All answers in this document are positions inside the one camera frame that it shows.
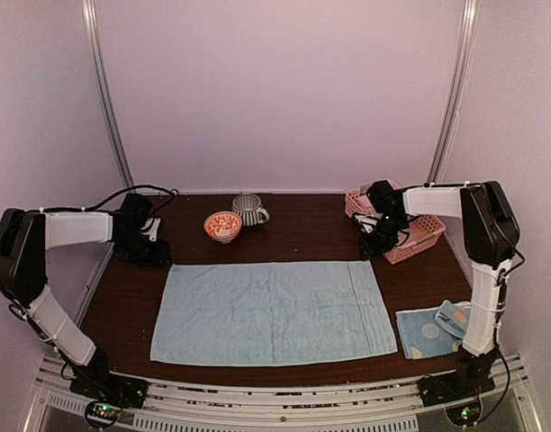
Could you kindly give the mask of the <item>pink plastic basket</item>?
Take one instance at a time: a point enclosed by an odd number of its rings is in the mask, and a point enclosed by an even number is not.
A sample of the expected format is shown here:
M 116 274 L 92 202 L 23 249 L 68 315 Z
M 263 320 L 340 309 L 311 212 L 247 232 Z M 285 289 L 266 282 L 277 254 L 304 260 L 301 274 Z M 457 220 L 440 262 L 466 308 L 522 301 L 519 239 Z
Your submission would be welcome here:
M 349 219 L 354 212 L 380 216 L 366 196 L 367 188 L 368 186 L 359 186 L 345 192 L 345 213 Z M 399 244 L 384 253 L 384 257 L 392 265 L 432 248 L 446 230 L 444 223 L 432 215 L 409 216 L 408 222 L 409 228 L 399 233 Z

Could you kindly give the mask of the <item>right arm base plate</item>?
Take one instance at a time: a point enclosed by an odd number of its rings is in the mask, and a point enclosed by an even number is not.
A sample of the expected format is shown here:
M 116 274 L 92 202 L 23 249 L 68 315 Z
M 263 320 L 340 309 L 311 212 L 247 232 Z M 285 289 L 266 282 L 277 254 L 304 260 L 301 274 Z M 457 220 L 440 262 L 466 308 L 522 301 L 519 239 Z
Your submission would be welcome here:
M 483 392 L 495 389 L 491 376 L 474 382 L 461 381 L 457 372 L 427 375 L 417 381 L 419 394 L 425 408 L 440 404 L 476 399 Z

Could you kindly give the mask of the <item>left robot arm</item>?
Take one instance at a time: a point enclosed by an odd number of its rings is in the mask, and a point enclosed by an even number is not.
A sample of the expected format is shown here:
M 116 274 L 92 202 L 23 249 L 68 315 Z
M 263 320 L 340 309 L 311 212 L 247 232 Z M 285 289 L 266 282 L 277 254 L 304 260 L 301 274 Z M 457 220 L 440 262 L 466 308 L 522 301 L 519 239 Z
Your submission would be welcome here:
M 59 304 L 47 276 L 50 249 L 81 244 L 111 243 L 135 266 L 169 267 L 169 244 L 159 237 L 161 219 L 152 201 L 126 193 L 115 211 L 101 207 L 39 209 L 9 208 L 0 220 L 0 293 L 10 309 L 55 347 L 98 400 L 117 390 L 108 359 Z

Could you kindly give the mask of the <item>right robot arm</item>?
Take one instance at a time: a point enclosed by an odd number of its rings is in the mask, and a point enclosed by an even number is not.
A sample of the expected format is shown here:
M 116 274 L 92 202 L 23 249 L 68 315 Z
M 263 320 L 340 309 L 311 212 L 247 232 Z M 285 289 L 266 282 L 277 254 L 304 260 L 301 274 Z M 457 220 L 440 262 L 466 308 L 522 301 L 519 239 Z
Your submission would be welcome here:
M 491 367 L 501 355 L 498 338 L 507 282 L 514 267 L 512 260 L 519 255 L 519 225 L 501 185 L 489 181 L 395 189 L 381 180 L 368 187 L 366 196 L 380 219 L 359 240 L 363 258 L 392 250 L 411 216 L 434 215 L 463 222 L 465 251 L 474 272 L 466 333 L 455 371 L 424 377 L 418 387 L 425 404 L 492 390 Z

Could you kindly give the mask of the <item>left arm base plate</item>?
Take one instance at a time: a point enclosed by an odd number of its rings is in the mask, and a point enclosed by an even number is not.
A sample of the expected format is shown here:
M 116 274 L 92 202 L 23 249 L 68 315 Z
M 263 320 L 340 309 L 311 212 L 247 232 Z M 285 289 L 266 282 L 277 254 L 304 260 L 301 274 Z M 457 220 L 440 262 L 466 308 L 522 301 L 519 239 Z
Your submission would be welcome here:
M 113 373 L 101 380 L 79 367 L 73 372 L 74 378 L 69 386 L 73 393 L 122 409 L 143 407 L 149 388 L 147 381 Z

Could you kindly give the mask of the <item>light blue towel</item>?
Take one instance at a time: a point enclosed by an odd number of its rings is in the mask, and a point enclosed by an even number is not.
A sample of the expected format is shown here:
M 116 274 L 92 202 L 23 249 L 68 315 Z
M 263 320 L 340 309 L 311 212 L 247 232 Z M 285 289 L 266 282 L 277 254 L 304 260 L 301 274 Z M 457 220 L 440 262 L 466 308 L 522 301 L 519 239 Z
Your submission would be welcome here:
M 373 267 L 311 261 L 172 266 L 149 357 L 172 365 L 271 367 L 396 350 Z

